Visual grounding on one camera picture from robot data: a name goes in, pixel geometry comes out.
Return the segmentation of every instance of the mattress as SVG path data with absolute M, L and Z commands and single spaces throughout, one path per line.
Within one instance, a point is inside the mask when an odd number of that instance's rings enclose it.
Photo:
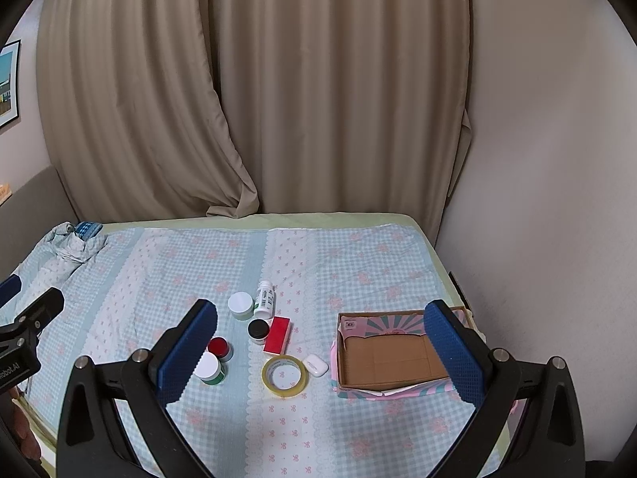
M 461 305 L 411 218 L 300 214 L 149 221 L 106 225 L 81 246 L 70 245 L 64 230 L 46 237 L 18 268 L 30 284 L 14 304 L 20 309 L 20 300 L 26 303 L 50 285 L 65 294 L 65 311 L 41 337 L 43 369 L 27 390 L 34 417 L 53 433 L 75 357 L 107 362 L 150 347 L 197 298 L 218 305 L 218 333 L 235 345 L 235 356 L 221 386 L 211 389 L 192 378 L 182 400 L 168 410 L 216 476 L 422 476 L 473 412 L 455 392 L 384 405 L 344 400 L 327 377 L 311 380 L 295 400 L 279 399 L 260 382 L 263 354 L 224 309 L 232 292 L 254 292 L 258 280 L 268 278 L 278 288 L 277 312 L 294 322 L 288 353 L 328 360 L 341 310 L 404 310 L 434 298 Z M 14 312 L 9 304 L 5 313 Z M 120 411 L 142 464 L 160 475 L 130 412 L 125 406 Z M 485 472 L 498 463 L 494 451 Z

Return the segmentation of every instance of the framed picture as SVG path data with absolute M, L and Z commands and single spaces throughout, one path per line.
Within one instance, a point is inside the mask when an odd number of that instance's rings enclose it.
M 0 51 L 0 127 L 18 118 L 18 54 L 20 41 Z

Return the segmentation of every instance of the headboard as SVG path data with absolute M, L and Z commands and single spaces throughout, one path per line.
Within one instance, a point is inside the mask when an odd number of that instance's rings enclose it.
M 0 282 L 54 226 L 78 218 L 53 166 L 47 167 L 0 205 Z

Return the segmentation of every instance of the beige curtain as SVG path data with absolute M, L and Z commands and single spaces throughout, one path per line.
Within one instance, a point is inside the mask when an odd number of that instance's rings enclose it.
M 256 212 L 213 87 L 208 32 L 208 0 L 45 0 L 39 107 L 81 218 Z
M 399 212 L 436 239 L 469 0 L 211 0 L 222 105 L 264 212 Z

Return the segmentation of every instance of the white wall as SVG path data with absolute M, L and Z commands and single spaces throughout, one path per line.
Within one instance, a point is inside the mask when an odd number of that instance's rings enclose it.
M 37 27 L 44 0 L 33 0 L 12 33 L 9 43 L 21 39 L 18 65 L 20 118 L 0 129 L 0 183 L 17 190 L 42 169 L 50 166 L 37 107 Z
M 474 143 L 436 249 L 489 344 L 563 355 L 587 458 L 637 422 L 637 47 L 606 0 L 474 0 Z

